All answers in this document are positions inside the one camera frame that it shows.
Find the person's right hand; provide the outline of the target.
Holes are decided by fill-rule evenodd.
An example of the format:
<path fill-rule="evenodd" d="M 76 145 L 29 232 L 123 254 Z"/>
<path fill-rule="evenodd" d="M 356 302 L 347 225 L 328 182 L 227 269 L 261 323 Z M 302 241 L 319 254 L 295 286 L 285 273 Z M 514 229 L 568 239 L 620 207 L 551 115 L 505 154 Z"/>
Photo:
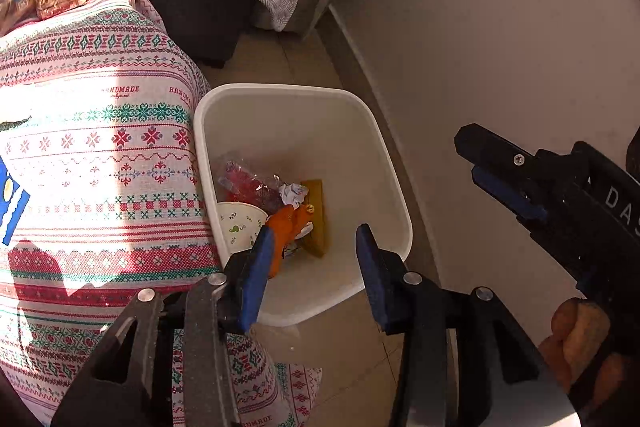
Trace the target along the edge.
<path fill-rule="evenodd" d="M 611 329 L 611 321 L 595 303 L 572 298 L 555 310 L 551 335 L 538 349 L 565 392 L 585 373 Z"/>

